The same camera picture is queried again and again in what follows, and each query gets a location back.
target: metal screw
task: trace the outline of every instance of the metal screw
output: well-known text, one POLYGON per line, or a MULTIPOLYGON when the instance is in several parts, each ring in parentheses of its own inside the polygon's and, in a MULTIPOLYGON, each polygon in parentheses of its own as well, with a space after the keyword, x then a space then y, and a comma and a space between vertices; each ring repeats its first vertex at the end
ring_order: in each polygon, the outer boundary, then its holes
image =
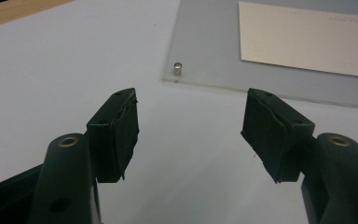
POLYGON ((181 63, 175 63, 175 65, 173 66, 173 73, 178 77, 182 74, 182 64, 181 63))
POLYGON ((349 140, 337 135, 329 136, 328 140, 339 147, 348 147, 351 145, 351 142, 349 140))
POLYGON ((66 138, 63 138, 60 140, 60 142, 58 143, 59 147, 71 147, 76 145, 76 143, 79 141, 79 139, 75 136, 69 136, 66 138))

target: beige card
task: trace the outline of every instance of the beige card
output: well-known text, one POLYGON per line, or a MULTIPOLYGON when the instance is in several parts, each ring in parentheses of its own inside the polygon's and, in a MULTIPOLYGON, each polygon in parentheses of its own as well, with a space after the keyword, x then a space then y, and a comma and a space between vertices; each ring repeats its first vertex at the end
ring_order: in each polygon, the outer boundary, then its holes
POLYGON ((358 16, 240 2, 241 58, 358 76, 358 16))

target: white table surface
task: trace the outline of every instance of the white table surface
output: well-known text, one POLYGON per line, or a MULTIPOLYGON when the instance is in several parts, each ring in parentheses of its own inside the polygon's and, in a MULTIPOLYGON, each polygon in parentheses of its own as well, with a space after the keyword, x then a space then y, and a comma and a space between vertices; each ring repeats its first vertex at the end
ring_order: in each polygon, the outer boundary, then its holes
MULTIPOLYGON (((302 177, 276 185, 240 135, 246 94, 161 82, 179 3, 75 0, 1 25, 0 181, 134 87, 139 142, 126 180, 99 185, 105 224, 308 223, 302 177)), ((358 142, 358 109, 286 102, 358 142)))

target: metal peg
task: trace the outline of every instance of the metal peg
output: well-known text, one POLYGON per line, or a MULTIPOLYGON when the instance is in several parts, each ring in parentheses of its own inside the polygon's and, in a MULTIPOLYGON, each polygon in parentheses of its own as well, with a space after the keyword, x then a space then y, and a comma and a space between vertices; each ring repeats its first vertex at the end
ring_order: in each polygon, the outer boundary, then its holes
POLYGON ((175 65, 173 66, 173 73, 178 77, 182 74, 182 64, 181 63, 175 63, 175 65))

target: transparent plastic plate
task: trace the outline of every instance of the transparent plastic plate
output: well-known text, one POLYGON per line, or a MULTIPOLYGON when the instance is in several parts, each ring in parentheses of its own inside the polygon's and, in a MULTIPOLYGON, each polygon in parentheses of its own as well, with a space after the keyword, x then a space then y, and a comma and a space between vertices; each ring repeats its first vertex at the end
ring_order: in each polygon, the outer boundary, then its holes
MULTIPOLYGON (((358 15, 354 0, 247 2, 358 15)), ((238 0, 182 0, 162 79, 358 107, 358 77, 241 60, 238 0), (176 63, 182 64, 180 76, 176 63)))

